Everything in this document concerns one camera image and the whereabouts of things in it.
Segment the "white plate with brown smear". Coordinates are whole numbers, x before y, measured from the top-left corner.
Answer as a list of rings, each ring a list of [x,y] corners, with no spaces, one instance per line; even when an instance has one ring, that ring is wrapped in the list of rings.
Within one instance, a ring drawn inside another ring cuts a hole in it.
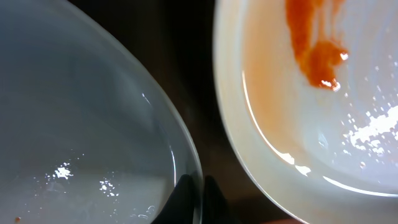
[[[1,2],[2,223],[151,223],[184,174],[201,223],[190,133],[121,43],[67,1]]]

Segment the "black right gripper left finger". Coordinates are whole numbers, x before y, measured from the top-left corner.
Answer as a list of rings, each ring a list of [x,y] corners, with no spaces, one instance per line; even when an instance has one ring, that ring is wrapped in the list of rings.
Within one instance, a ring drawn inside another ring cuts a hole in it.
[[[184,174],[151,224],[192,224],[195,208],[193,179]]]

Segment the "white plate with red sauce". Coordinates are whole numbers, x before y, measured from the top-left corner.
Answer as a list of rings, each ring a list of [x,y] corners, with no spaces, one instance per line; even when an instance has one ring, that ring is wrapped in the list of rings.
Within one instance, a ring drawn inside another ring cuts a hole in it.
[[[254,184],[304,223],[397,222],[397,2],[217,1],[215,86]]]

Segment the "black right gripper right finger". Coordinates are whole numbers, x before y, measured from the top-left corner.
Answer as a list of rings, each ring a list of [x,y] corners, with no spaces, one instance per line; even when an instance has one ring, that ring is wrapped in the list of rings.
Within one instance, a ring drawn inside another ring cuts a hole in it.
[[[210,175],[205,177],[202,224],[239,224],[216,180]]]

